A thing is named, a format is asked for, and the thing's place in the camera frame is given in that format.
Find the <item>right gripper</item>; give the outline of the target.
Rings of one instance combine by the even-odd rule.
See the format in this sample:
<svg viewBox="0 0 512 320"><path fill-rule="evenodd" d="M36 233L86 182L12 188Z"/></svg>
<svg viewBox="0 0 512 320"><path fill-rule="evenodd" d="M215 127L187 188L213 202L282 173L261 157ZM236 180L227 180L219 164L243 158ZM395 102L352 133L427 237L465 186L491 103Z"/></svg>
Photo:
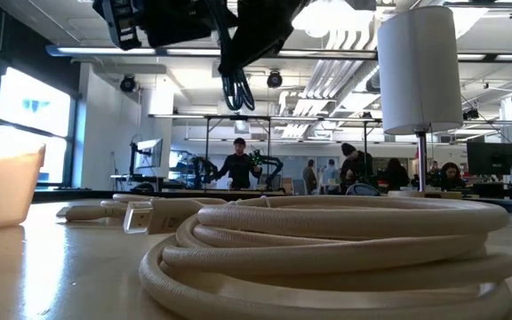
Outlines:
<svg viewBox="0 0 512 320"><path fill-rule="evenodd" d="M152 47L208 37L219 24L222 76L263 56L277 54L293 32L292 21L311 0L141 0L140 28Z"/></svg>

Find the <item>long ceiling light strip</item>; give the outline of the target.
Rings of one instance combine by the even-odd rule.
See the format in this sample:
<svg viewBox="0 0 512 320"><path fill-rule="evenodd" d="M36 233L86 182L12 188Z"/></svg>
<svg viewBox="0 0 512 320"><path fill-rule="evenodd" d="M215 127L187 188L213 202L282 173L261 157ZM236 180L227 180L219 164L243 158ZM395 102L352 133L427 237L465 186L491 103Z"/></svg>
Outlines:
<svg viewBox="0 0 512 320"><path fill-rule="evenodd" d="M116 47L58 46L47 45L47 53L53 57L74 56L140 56L140 57L180 57L180 58L216 58L220 56L218 48L202 47L165 47L135 48L128 51ZM267 59L303 59L303 60L375 60L376 51L357 50L294 50L284 49L278 53L265 54Z"/></svg>

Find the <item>person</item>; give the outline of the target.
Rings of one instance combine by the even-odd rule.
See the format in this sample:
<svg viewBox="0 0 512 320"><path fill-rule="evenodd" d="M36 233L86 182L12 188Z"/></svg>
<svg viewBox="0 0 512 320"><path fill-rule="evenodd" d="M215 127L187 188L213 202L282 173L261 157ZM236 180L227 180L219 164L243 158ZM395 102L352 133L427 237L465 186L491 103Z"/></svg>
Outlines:
<svg viewBox="0 0 512 320"><path fill-rule="evenodd" d="M251 158L245 154L246 143L243 138L236 138L233 145L235 152L226 157L215 178L220 179L228 174L232 179L230 183L232 189L249 188L250 176L258 179L262 174L261 167L252 163Z"/></svg>
<svg viewBox="0 0 512 320"><path fill-rule="evenodd" d="M327 195L338 195L340 193L340 184L338 182L339 171L335 161L330 159L328 165L324 168L322 175L322 187Z"/></svg>
<svg viewBox="0 0 512 320"><path fill-rule="evenodd" d="M315 161L313 159L309 159L307 166L304 168L302 173L307 195L312 195L317 189L317 179L314 168Z"/></svg>
<svg viewBox="0 0 512 320"><path fill-rule="evenodd" d="M364 183L376 188L372 156L348 143L341 145L341 151L345 157L340 169L341 193L346 194L348 188L355 183Z"/></svg>
<svg viewBox="0 0 512 320"><path fill-rule="evenodd" d="M459 166L452 162L444 164L436 177L435 186L444 191L466 187L465 181L461 178Z"/></svg>
<svg viewBox="0 0 512 320"><path fill-rule="evenodd" d="M406 169L397 158L389 159L381 179L388 185L388 191L399 190L401 187L407 187L410 183Z"/></svg>

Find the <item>grey computer monitor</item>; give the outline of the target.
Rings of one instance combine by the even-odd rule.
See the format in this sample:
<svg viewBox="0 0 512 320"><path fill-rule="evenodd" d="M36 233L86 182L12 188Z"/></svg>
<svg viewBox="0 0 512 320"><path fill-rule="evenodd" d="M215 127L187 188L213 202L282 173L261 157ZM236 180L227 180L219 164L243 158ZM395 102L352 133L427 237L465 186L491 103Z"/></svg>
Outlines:
<svg viewBox="0 0 512 320"><path fill-rule="evenodd" d="M160 167L163 154L163 140L143 140L131 144L133 169Z"/></svg>

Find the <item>white shade table lamp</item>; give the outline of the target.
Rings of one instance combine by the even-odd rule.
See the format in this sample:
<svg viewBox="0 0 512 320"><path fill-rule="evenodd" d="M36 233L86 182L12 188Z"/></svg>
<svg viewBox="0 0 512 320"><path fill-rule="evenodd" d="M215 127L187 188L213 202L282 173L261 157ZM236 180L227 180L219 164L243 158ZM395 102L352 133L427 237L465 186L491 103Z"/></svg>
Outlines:
<svg viewBox="0 0 512 320"><path fill-rule="evenodd" d="M427 193L427 134L463 125L453 12L424 6L397 14L377 33L383 131L418 140L419 193Z"/></svg>

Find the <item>black computer monitor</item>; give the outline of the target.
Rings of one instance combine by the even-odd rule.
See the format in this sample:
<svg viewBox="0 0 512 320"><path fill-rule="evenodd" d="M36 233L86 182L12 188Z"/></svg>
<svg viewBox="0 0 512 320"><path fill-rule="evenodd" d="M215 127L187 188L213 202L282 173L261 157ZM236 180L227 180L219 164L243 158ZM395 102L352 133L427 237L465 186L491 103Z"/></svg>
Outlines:
<svg viewBox="0 0 512 320"><path fill-rule="evenodd" d="M472 175L510 175L512 144L469 142L468 172Z"/></svg>

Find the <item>translucent orange plastic bin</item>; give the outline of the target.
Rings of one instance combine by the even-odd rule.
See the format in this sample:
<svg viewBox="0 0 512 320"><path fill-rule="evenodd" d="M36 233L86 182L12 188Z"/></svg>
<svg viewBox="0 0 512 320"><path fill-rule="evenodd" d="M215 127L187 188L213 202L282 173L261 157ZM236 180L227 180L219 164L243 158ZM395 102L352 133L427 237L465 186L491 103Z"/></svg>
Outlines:
<svg viewBox="0 0 512 320"><path fill-rule="evenodd" d="M0 133L0 228L27 218L44 155L45 144Z"/></svg>

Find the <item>black aluminium table frame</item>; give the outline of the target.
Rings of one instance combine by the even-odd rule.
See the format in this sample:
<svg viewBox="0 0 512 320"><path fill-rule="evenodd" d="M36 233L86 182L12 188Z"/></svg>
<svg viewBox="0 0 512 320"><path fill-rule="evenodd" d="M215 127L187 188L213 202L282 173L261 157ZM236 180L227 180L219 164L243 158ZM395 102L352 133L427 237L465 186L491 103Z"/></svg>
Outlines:
<svg viewBox="0 0 512 320"><path fill-rule="evenodd" d="M109 191L109 190L36 190L32 202L51 203L66 202L84 199L111 199L114 194L122 194L129 196L157 196L164 198L193 198L193 197L209 197L219 198L226 201L235 201L239 199L252 199L261 196L285 196L285 193L278 191L255 191L240 190L228 191L220 189L197 190L197 189L164 189L162 192L131 192L131 191Z"/></svg>

